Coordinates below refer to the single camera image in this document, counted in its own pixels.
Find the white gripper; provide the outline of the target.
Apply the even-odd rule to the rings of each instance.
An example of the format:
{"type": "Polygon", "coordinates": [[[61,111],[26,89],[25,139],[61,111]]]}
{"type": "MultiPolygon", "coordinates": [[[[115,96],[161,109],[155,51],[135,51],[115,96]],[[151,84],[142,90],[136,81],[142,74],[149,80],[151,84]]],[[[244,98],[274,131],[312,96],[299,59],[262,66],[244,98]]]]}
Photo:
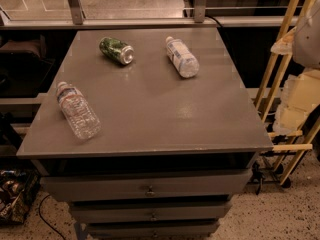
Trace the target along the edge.
{"type": "Polygon", "coordinates": [[[272,45],[271,52],[279,55],[293,52],[296,63],[314,68],[305,69],[298,76],[289,75],[285,81],[273,131],[288,135],[320,104],[320,0],[307,11],[297,28],[292,28],[272,45]]]}

